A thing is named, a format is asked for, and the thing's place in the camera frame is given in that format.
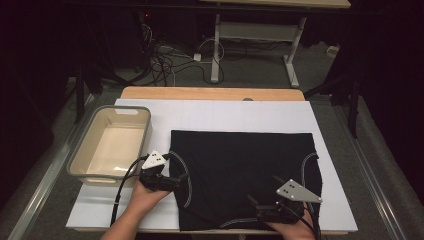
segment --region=plastic tub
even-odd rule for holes
[[[146,154],[150,118],[145,107],[96,109],[68,162],[68,173],[87,185],[118,186],[134,160]]]

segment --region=human arm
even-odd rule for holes
[[[127,208],[101,239],[133,240],[144,216],[168,194],[169,192],[166,191],[152,192],[136,181]]]
[[[312,217],[309,212],[305,209],[303,219],[312,224]],[[283,223],[274,223],[274,222],[266,222],[266,224],[272,227],[275,231],[279,232],[284,240],[314,240],[315,236],[312,230],[306,226],[302,221],[298,221],[295,224],[283,224]]]

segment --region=floor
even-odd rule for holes
[[[305,92],[312,89],[324,81],[333,62],[333,58],[325,53],[327,48],[328,46],[325,44],[318,44],[310,48],[300,47],[298,49],[294,66],[301,91]],[[202,70],[199,67],[183,70],[181,70],[181,67],[172,68],[174,73],[168,77],[168,85],[290,88],[281,62],[282,53],[286,53],[288,50],[289,46],[285,43],[279,44],[272,51],[252,51],[246,55],[237,51],[231,53],[231,50],[228,50],[226,51],[226,58],[221,62],[224,72],[224,81],[221,84],[210,85],[206,83],[210,74],[210,66],[208,64],[195,64],[201,66]],[[173,59],[174,66],[187,61],[185,59],[187,56],[170,57]],[[120,69],[117,73],[127,78],[136,74],[133,70],[128,69]],[[152,76],[149,77],[150,79],[143,79],[138,84],[153,79]],[[87,106],[96,107],[113,104],[115,99],[119,97],[122,91],[121,86],[109,80],[104,80],[102,83],[104,89],[102,94],[95,95],[93,98],[86,95],[86,99],[91,101]],[[69,88],[73,88],[72,82],[69,83]],[[348,235],[324,236],[323,238],[422,239],[421,236],[424,236],[424,232],[419,227],[424,222],[422,205],[417,204],[412,189],[397,168],[390,150],[385,146],[384,139],[373,124],[366,103],[360,101],[358,139],[353,139],[346,128],[345,106],[332,106],[329,96],[314,96],[309,101],[345,193],[351,203],[352,212],[359,228],[358,232]],[[73,134],[80,125],[74,123],[75,115],[76,103],[74,96],[72,96],[63,106],[53,126],[55,133],[53,145],[34,165],[0,214],[1,239],[7,239],[10,235],[17,236],[16,224],[18,221],[19,224],[28,226],[27,230],[20,235],[25,239],[93,239],[101,236],[101,233],[98,232],[78,232],[65,227],[67,216],[72,209],[81,183],[67,174],[63,167],[54,168],[53,165],[58,158],[66,158],[64,145],[72,143],[72,140],[77,138]],[[40,182],[48,174],[52,174],[48,172],[52,169],[58,170],[59,173],[51,175],[56,176],[53,179],[51,189],[44,189],[48,198],[40,199],[41,205],[36,208],[35,212],[31,213],[34,216],[33,218],[28,220],[21,217],[26,208],[34,207],[28,205],[29,201],[38,196],[37,191],[40,190]],[[394,189],[399,188],[402,194],[395,193]]]

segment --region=black fabric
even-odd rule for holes
[[[175,191],[182,231],[269,229],[257,221],[247,195],[260,199],[261,205],[275,204],[275,191],[282,183],[273,176],[302,183],[304,159],[308,159],[304,168],[306,188],[321,195],[318,156],[310,133],[173,130],[170,154],[170,176],[176,177],[187,170],[190,173],[189,183]],[[318,217],[320,206],[313,207]]]

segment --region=white table surface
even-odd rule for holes
[[[151,111],[153,131],[148,152],[157,149],[167,153],[171,130],[312,133],[323,180],[321,230],[358,230],[309,102],[117,99],[115,104],[144,106]],[[163,173],[168,174],[168,166]],[[78,230],[108,228],[117,190],[116,187],[83,185],[66,226]],[[123,189],[118,217],[130,194],[131,189]],[[159,202],[140,224],[140,230],[178,229],[178,208],[173,194]]]

